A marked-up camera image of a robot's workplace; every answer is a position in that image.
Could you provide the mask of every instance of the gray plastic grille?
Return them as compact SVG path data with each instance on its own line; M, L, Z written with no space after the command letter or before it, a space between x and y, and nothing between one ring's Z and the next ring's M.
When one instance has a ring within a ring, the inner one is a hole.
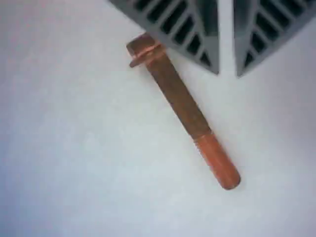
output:
M110 0L154 38L219 73L217 0ZM316 14L316 0L234 0L237 75L278 50Z
M278 50L316 13L316 0L235 0L237 74ZM244 10L238 6L247 6Z
M110 0L153 37L215 74L219 72L215 0Z

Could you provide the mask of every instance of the bolt thread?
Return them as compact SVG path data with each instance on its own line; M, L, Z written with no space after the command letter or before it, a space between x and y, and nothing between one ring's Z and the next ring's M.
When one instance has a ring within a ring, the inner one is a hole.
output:
M240 175L212 132L195 139L194 143L224 189L238 186Z

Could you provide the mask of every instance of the white table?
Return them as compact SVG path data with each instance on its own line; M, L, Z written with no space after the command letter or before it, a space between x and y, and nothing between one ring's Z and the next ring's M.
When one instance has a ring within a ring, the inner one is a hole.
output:
M241 79L232 1L221 74L170 51L236 164L224 191L102 0L0 3L0 236L313 237L316 20Z

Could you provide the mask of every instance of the bolt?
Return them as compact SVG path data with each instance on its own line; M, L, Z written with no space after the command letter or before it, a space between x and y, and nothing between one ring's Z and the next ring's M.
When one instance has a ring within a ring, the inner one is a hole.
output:
M145 33L127 44L127 49L133 58L130 67L145 63L220 185L226 190L235 188L240 175L180 79L164 46Z

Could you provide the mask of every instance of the white surface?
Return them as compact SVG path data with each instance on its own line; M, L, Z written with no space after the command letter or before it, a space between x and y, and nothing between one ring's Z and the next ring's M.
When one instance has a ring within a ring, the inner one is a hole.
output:
M0 3L2 237L315 236L316 20L237 80L219 2L221 75L170 57L241 173L230 192L129 69L140 28L101 0Z

